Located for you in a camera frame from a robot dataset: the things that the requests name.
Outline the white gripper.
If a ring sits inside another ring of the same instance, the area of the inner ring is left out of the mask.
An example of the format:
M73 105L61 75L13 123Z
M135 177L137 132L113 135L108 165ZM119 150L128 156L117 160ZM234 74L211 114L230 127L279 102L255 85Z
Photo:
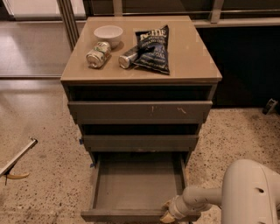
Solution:
M171 224L176 220L182 220L188 215L188 207L183 200L182 196L175 196L171 200L167 200L162 208L168 209L160 218L164 224Z

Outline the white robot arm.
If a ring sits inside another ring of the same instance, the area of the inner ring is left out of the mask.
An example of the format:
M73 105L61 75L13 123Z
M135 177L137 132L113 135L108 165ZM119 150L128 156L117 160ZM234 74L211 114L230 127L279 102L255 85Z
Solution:
M160 218L173 223L221 207L221 224L279 224L280 174L249 159L234 161L225 171L222 187L186 187L165 203Z

